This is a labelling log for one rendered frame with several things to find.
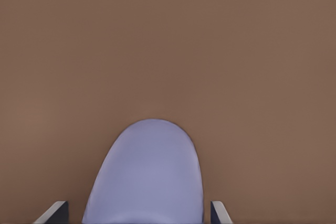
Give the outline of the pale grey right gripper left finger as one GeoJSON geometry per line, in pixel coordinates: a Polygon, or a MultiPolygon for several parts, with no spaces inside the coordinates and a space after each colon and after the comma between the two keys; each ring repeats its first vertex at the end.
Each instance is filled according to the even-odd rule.
{"type": "Polygon", "coordinates": [[[69,224],[68,201],[57,201],[33,224],[69,224]]]}

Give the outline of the lavender blue rounded object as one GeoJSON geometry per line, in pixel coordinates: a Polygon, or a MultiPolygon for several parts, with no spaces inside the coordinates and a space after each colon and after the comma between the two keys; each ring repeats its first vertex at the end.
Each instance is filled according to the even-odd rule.
{"type": "Polygon", "coordinates": [[[179,126],[146,119],[127,127],[97,174],[82,224],[201,224],[195,147],[179,126]]]}

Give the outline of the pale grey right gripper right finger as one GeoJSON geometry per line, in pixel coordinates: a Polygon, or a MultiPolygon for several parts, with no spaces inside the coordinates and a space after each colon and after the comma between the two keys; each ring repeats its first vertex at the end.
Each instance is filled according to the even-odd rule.
{"type": "Polygon", "coordinates": [[[211,224],[234,224],[221,201],[211,201],[211,224]]]}

